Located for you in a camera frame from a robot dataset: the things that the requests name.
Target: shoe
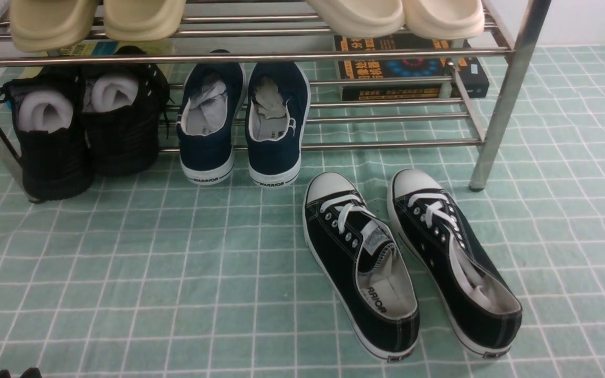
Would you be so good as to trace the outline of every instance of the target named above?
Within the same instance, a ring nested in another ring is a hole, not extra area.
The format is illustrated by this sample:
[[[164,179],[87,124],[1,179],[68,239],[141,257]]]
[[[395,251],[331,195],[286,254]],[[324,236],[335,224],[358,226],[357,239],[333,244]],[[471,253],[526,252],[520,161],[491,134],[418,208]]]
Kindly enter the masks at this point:
[[[282,187],[297,179],[310,99],[309,80],[296,63],[255,65],[245,135],[249,174],[256,184]]]
[[[154,41],[174,34],[185,0],[104,0],[104,31],[117,41]]]
[[[89,34],[98,0],[11,0],[15,47],[25,53],[76,45]]]
[[[116,55],[145,55],[123,46]],[[156,65],[86,65],[86,105],[81,122],[103,176],[142,172],[158,158],[160,115],[170,98],[170,85]]]
[[[485,31],[482,0],[403,0],[403,9],[408,29],[422,38],[468,39]]]
[[[176,125],[181,165],[197,185],[218,184],[233,172],[232,129],[247,96],[246,80],[243,65],[229,62],[196,65],[183,84]]]
[[[377,38],[405,24],[401,0],[307,0],[333,29],[348,38]]]
[[[485,358],[506,354],[523,309],[450,194],[409,169],[387,197],[391,227],[434,278],[461,344]]]
[[[36,367],[31,367],[22,373],[20,378],[41,378],[41,371]]]
[[[9,103],[20,143],[23,187],[40,201],[77,196],[94,181],[78,115],[84,86],[77,67],[46,66],[36,77],[0,88],[0,103]]]
[[[366,209],[351,182],[334,172],[310,182],[302,213],[305,242],[363,346],[389,362],[410,356],[419,334],[419,306],[389,227]]]

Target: book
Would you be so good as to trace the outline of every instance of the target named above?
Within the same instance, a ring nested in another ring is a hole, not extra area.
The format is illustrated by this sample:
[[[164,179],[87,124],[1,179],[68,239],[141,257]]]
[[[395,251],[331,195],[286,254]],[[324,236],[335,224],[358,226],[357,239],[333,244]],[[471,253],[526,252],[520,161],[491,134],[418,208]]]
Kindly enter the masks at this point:
[[[414,34],[391,34],[380,38],[334,37],[336,51],[385,51],[417,48],[449,48],[450,41],[426,40]],[[470,47],[468,41],[464,46]],[[445,59],[401,60],[344,60],[338,62],[339,79],[382,79],[398,77],[427,77],[443,74]],[[489,79],[477,58],[461,58],[457,65],[461,80],[470,98],[484,98],[489,89]],[[372,84],[366,86],[340,86],[343,101],[405,100],[437,98],[441,84]],[[452,96],[458,97],[458,89],[452,84]]]

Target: beige slipper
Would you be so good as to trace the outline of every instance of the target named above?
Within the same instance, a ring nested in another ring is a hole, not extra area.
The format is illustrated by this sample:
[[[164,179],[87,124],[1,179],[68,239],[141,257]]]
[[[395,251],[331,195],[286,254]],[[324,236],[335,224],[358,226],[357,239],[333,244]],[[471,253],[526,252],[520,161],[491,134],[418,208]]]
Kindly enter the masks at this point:
[[[104,0],[106,36],[118,41],[153,41],[174,34],[185,0]]]
[[[84,40],[98,0],[11,0],[11,36],[25,53],[57,50]]]

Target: black sneaker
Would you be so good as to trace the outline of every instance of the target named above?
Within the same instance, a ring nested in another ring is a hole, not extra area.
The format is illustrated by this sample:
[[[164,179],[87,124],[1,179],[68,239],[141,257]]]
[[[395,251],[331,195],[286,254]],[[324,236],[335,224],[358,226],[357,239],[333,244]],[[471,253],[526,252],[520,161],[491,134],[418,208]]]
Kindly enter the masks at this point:
[[[44,67],[36,77],[0,88],[0,103],[9,102],[20,143],[23,187],[40,201],[77,196],[94,181],[77,114],[83,92],[79,69],[69,66]]]
[[[123,46],[116,55],[145,55]],[[86,127],[98,174],[129,175],[149,168],[158,158],[160,115],[170,99],[170,85],[156,65],[86,65]]]
[[[351,182],[333,172],[310,182],[302,213],[307,246],[363,346],[389,362],[410,356],[419,306],[387,225],[366,209]]]
[[[420,170],[394,176],[391,226],[429,271],[456,337],[485,358],[507,353],[521,325],[521,304],[449,193]]]

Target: white shoelace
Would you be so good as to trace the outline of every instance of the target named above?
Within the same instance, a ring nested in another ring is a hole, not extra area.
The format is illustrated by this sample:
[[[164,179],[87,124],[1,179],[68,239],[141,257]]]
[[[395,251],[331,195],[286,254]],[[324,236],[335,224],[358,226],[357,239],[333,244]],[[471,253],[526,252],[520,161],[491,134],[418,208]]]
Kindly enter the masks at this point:
[[[351,201],[351,200],[357,201],[359,203],[362,202],[361,199],[358,198],[357,196],[355,196],[353,194],[348,194],[346,196],[333,198],[333,199],[330,199],[330,200],[324,202],[321,205],[320,211],[322,213],[324,213],[324,212],[326,212],[326,209],[328,209],[330,206],[333,206],[334,204],[343,203],[345,201]],[[345,204],[342,207],[342,210],[340,211],[340,213],[338,215],[338,232],[340,232],[341,234],[344,234],[344,227],[345,227],[345,223],[347,222],[347,217],[349,217],[349,213],[352,211],[356,211],[358,213],[364,213],[365,215],[368,215],[369,217],[372,217],[372,218],[377,218],[377,217],[375,217],[375,215],[373,213],[368,211],[368,209],[363,206],[358,206],[353,203]]]
[[[451,235],[456,230],[459,230],[456,217],[451,217],[442,209],[444,208],[442,201],[450,203],[446,196],[439,193],[422,193],[413,194],[408,201],[408,207],[412,207],[415,202],[419,199],[437,200],[435,203],[426,206],[426,211],[423,215],[423,220],[426,222],[427,227],[432,227],[433,216],[437,216],[447,221],[454,230],[449,230]],[[489,311],[497,311],[497,307],[494,304],[496,301],[496,294],[491,287],[486,285],[485,280],[478,274],[473,264],[468,260],[468,257],[461,251],[459,242],[455,240],[450,241],[452,244],[452,251],[450,253],[450,263],[452,264],[452,271],[461,286],[461,289],[472,298],[475,303]]]

